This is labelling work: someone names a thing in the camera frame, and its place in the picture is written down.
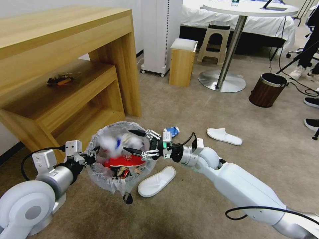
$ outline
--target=white tabletop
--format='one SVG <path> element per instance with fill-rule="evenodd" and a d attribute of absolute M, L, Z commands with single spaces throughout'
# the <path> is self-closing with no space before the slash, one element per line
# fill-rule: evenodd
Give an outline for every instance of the white tabletop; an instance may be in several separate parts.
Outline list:
<path fill-rule="evenodd" d="M 285 11 L 261 9 L 265 5 L 265 2 L 260 1 L 239 0 L 238 6 L 232 6 L 231 2 L 231 0 L 210 0 L 204 3 L 203 6 L 205 6 L 205 9 L 213 12 L 255 17 L 292 16 L 299 11 L 297 7 L 280 3 L 270 3 L 268 7 L 287 8 Z"/>

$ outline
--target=plastic trash bag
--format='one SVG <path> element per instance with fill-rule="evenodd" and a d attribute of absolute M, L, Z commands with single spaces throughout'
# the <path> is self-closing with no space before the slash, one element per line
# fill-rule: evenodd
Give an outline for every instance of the plastic trash bag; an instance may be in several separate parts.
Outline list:
<path fill-rule="evenodd" d="M 142 129 L 137 123 L 134 122 L 126 122 L 120 121 L 114 124 L 110 124 L 102 129 L 100 129 L 95 135 L 92 136 L 91 141 L 89 142 L 85 152 L 90 153 L 92 149 L 99 146 L 98 138 L 99 136 L 112 136 L 116 138 L 120 134 L 129 133 L 129 129 Z M 150 143 L 146 138 L 144 138 L 144 146 L 142 147 L 142 151 L 148 150 L 150 147 Z M 95 165 L 91 165 L 87 167 L 88 174 L 90 179 L 96 183 L 99 187 L 110 191 L 111 193 L 115 193 L 119 191 L 122 196 L 125 193 L 130 193 L 132 188 L 145 176 L 147 176 L 154 168 L 156 161 L 146 161 L 143 166 L 141 166 L 140 172 L 141 174 L 136 174 L 134 170 L 129 168 L 131 172 L 131 176 L 126 177 L 125 179 L 121 179 L 119 177 L 112 177 L 112 171 L 109 168 L 105 168 L 100 163 L 95 163 Z"/>

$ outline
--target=beige carpet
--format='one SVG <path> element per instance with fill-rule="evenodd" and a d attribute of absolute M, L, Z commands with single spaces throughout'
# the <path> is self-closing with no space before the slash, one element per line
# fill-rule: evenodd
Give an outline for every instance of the beige carpet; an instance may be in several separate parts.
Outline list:
<path fill-rule="evenodd" d="M 296 47 L 305 42 L 304 32 L 298 29 Z M 292 85 L 272 108 L 259 108 L 248 101 L 259 76 L 269 72 L 268 51 L 234 56 L 229 71 L 243 75 L 247 83 L 238 93 L 213 92 L 198 82 L 200 72 L 221 68 L 209 61 L 195 63 L 188 88 L 170 86 L 168 76 L 140 74 L 143 116 L 127 116 L 127 120 L 157 132 L 177 125 L 181 133 L 175 142 L 183 142 L 195 131 L 205 146 L 268 184 L 289 207 L 319 213 L 318 142 L 311 139 L 314 132 L 303 124 L 304 118 L 318 118 L 318 109 L 305 105 L 304 96 Z M 282 65 L 287 62 L 283 55 Z M 276 71 L 278 60 L 272 66 Z M 306 79 L 303 82 L 319 87 Z M 215 141 L 206 135 L 209 127 L 225 127 L 241 137 L 243 144 Z M 0 167 L 0 195 L 23 181 L 20 162 L 27 152 L 21 150 Z M 227 219 L 224 212 L 234 205 L 207 178 L 189 168 L 162 159 L 153 173 L 166 165 L 175 167 L 175 179 L 152 198 L 142 198 L 137 188 L 133 189 L 132 205 L 124 204 L 119 194 L 100 189 L 83 172 L 52 223 L 33 238 L 284 238 L 270 226 L 249 218 Z M 34 176 L 31 164 L 27 171 Z"/>

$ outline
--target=brown trash bin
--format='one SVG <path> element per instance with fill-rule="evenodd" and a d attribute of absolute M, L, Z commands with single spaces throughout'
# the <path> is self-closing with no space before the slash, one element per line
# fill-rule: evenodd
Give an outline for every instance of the brown trash bin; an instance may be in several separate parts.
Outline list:
<path fill-rule="evenodd" d="M 273 105 L 287 83 L 287 80 L 282 76 L 264 73 L 260 76 L 248 99 L 256 106 L 269 108 Z"/>

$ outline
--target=white tower appliance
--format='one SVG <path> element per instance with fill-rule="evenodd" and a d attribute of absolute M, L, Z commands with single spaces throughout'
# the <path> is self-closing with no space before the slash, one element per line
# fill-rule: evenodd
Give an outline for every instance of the white tower appliance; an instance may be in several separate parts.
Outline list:
<path fill-rule="evenodd" d="M 179 38 L 183 0 L 142 0 L 144 64 L 146 71 L 164 77 L 170 69 L 171 45 Z"/>

